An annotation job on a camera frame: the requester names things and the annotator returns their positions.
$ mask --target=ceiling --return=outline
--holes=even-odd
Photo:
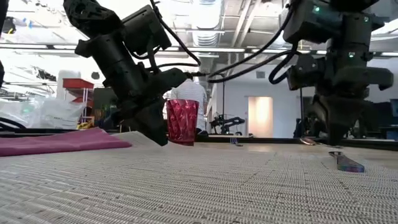
[[[192,47],[203,44],[201,38],[214,36],[216,40],[206,47],[258,48],[264,45],[279,28],[282,6],[287,0],[161,0],[158,4],[164,21],[177,33],[181,40]],[[122,19],[149,0],[98,0],[112,9]],[[378,16],[398,17],[396,0],[380,0],[371,11]],[[86,40],[84,34],[70,25],[65,16],[62,0],[10,0],[7,16],[14,18],[17,31],[14,34],[2,34],[1,43],[8,44],[77,44],[79,39]],[[214,28],[216,31],[204,32],[203,28]],[[375,51],[398,51],[398,32],[373,36],[371,49]],[[178,43],[170,38],[173,45]],[[303,49],[325,49],[324,45],[313,45],[303,42]],[[283,39],[279,39],[273,49],[289,48]],[[203,66],[200,68],[210,72],[217,64],[228,63],[227,53],[197,54]],[[79,70],[84,79],[94,83],[91,73],[98,72],[92,59],[77,57],[73,54],[46,54],[40,52],[19,52],[0,49],[0,59],[6,61],[6,76],[10,82],[45,82],[33,75],[38,68],[57,76],[60,69]],[[192,60],[186,54],[163,54],[158,57],[158,64],[168,62],[188,62]],[[204,79],[201,84],[208,87]]]

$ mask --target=beige textured mat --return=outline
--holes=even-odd
[[[398,223],[398,171],[320,147],[229,144],[0,157],[0,224]]]

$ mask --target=pink cloth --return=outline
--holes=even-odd
[[[100,128],[42,137],[0,138],[0,156],[75,152],[130,147]]]

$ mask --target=pipe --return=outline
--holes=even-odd
[[[246,21],[246,25],[244,26],[243,33],[241,34],[241,38],[239,39],[237,47],[242,46],[242,43],[243,43],[244,39],[246,38],[246,35],[249,32],[250,26],[251,26],[251,24],[252,24],[252,22],[254,20],[254,16],[256,15],[257,8],[260,5],[261,5],[261,0],[257,0],[255,5],[254,5],[254,7],[253,7],[253,9],[252,9],[252,11],[251,11],[251,13],[250,13],[250,15],[249,15],[248,20]]]
[[[234,36],[232,38],[231,47],[235,46],[235,43],[236,43],[236,41],[238,39],[238,36],[239,36],[239,31],[242,29],[243,22],[244,22],[244,20],[246,18],[246,15],[248,14],[248,10],[250,8],[250,5],[251,5],[251,0],[246,0],[244,8],[243,8],[242,13],[241,13],[241,16],[239,17],[239,21],[238,21],[238,24],[236,26]]]

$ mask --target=metal tool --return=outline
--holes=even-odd
[[[347,172],[365,172],[365,167],[346,157],[342,152],[329,152],[337,160],[337,169]]]

